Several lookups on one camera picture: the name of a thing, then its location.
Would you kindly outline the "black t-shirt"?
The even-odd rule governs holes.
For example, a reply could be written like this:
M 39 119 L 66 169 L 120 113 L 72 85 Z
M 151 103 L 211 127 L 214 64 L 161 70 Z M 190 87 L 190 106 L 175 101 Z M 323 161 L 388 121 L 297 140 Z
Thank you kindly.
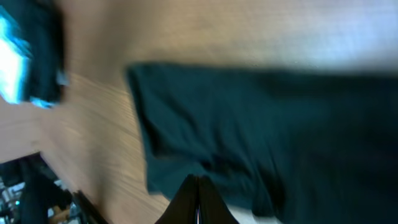
M 143 62 L 126 70 L 147 190 L 207 176 L 282 223 L 397 222 L 397 74 Z

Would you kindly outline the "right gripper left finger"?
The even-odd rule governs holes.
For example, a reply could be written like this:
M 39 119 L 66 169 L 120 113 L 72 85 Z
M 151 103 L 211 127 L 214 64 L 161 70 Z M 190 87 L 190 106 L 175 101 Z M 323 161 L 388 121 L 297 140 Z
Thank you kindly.
M 188 175 L 185 178 L 169 206 L 155 224 L 197 223 L 197 180 L 193 175 Z

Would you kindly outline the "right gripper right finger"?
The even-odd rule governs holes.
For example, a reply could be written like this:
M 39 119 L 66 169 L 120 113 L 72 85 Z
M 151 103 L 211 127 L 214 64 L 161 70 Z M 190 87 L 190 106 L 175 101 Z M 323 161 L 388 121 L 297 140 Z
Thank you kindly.
M 238 224 L 208 177 L 198 179 L 199 221 L 202 224 Z

